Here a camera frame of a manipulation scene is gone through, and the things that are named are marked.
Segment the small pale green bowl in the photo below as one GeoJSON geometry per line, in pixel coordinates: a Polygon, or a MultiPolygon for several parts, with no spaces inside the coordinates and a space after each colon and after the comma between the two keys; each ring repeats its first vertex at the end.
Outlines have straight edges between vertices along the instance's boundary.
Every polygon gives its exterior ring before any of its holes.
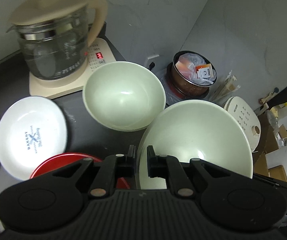
{"type": "Polygon", "coordinates": [[[82,97],[93,119],[120,132],[146,128],[166,104],[164,87],[156,75],[126,61],[95,70],[83,87],[82,97]]]}

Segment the white bakery print plate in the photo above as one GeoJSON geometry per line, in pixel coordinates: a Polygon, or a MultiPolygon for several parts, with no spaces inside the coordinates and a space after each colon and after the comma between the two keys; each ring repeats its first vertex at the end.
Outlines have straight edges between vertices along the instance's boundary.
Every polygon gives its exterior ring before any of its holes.
{"type": "Polygon", "coordinates": [[[0,163],[18,180],[28,180],[43,161],[63,153],[66,146],[65,116],[50,99],[23,98],[0,120],[0,163]]]}

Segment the wrapped chopsticks bundle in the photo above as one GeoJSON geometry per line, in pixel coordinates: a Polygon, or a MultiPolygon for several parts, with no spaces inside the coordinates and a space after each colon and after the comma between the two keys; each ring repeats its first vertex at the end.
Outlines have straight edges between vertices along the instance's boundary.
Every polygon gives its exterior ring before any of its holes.
{"type": "Polygon", "coordinates": [[[231,70],[225,80],[217,87],[215,92],[210,97],[212,102],[220,102],[228,95],[240,89],[241,85],[236,85],[237,77],[233,74],[231,70]]]}

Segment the red plate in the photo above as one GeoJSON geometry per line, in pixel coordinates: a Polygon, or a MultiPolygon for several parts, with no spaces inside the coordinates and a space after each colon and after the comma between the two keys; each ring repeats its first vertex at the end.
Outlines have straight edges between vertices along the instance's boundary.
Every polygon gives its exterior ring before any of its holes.
{"type": "Polygon", "coordinates": [[[93,161],[102,162],[102,159],[94,155],[88,155],[85,153],[77,153],[77,152],[67,152],[55,155],[53,157],[48,158],[43,161],[31,174],[30,179],[45,174],[47,172],[56,170],[58,168],[64,167],[66,165],[72,164],[75,161],[84,159],[84,158],[92,158],[93,161]]]}

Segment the large pale green bowl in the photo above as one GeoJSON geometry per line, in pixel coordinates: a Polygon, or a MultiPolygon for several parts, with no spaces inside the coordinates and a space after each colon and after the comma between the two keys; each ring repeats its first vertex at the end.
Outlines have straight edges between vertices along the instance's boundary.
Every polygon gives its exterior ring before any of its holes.
{"type": "Polygon", "coordinates": [[[163,178],[150,178],[147,146],[157,155],[187,163],[199,158],[252,178],[253,158],[238,122],[222,107],[203,100],[186,100],[163,110],[147,127],[139,143],[136,182],[144,190],[165,189],[163,178]]]}

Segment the beige kettle heating base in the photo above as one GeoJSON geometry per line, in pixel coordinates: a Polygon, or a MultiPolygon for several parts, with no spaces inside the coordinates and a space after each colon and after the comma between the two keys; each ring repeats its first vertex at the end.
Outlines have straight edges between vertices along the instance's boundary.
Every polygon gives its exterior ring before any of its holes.
{"type": "Polygon", "coordinates": [[[59,80],[46,81],[29,76],[29,92],[31,96],[43,96],[48,99],[55,99],[67,94],[78,92],[83,89],[88,78],[95,70],[106,63],[115,62],[116,59],[103,38],[97,38],[89,47],[86,61],[82,66],[69,76],[59,80]]]}

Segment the black wall plug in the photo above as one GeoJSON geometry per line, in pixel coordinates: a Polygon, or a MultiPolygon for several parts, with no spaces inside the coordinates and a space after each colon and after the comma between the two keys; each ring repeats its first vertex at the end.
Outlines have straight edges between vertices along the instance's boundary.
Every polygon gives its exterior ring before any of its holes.
{"type": "Polygon", "coordinates": [[[148,66],[148,69],[152,70],[155,67],[155,65],[156,64],[154,62],[151,62],[150,65],[148,66]]]}

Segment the white rice cooker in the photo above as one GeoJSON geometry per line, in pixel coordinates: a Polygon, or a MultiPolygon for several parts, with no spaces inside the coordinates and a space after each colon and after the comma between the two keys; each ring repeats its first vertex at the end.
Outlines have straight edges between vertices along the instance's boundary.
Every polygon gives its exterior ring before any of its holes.
{"type": "Polygon", "coordinates": [[[261,137],[261,124],[255,112],[239,96],[229,98],[224,109],[239,123],[248,139],[250,149],[254,152],[261,137]]]}

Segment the cardboard boxes pile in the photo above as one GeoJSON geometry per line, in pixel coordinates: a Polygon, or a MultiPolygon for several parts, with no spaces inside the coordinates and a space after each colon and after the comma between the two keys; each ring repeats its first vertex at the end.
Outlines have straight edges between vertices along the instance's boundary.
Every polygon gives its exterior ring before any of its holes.
{"type": "Polygon", "coordinates": [[[266,109],[259,120],[262,132],[254,171],[287,182],[287,102],[266,109]]]}

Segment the glass kettle with beige lid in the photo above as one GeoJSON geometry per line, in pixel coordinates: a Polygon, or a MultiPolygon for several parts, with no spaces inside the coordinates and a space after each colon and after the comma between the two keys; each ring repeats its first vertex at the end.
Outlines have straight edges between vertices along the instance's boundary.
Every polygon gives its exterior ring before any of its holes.
{"type": "Polygon", "coordinates": [[[106,0],[27,0],[9,22],[32,75],[52,81],[81,68],[107,12],[106,0]]]}

